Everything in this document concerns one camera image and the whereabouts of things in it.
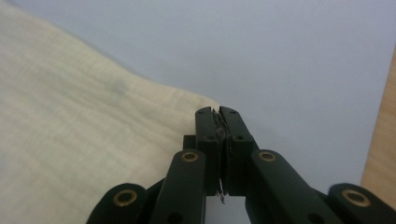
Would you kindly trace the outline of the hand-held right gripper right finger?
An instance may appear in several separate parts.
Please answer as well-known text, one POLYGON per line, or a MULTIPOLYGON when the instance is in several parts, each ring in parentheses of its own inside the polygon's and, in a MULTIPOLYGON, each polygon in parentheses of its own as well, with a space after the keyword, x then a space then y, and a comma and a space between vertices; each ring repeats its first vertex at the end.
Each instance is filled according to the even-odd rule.
POLYGON ((221 183, 231 196, 245 196, 248 185, 247 161, 252 151, 258 150, 240 114, 221 106, 219 114, 225 129, 221 159, 221 183))

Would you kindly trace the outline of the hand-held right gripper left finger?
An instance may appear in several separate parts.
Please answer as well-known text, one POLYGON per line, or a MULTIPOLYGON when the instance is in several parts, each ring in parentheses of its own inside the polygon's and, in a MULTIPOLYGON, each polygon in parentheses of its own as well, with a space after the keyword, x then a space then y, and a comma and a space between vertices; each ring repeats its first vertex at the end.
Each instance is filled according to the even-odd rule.
POLYGON ((196 149, 205 154, 205 190, 207 196, 220 192, 219 135, 216 112, 210 106, 195 112, 195 134, 183 137, 183 149, 196 149))

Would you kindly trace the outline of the cream cloth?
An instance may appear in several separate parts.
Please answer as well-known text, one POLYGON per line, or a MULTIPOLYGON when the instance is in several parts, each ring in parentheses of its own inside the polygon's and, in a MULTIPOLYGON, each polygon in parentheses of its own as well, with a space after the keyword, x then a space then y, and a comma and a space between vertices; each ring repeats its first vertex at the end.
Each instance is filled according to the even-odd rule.
POLYGON ((0 0, 0 224, 86 224, 109 189, 162 179, 208 105, 0 0))

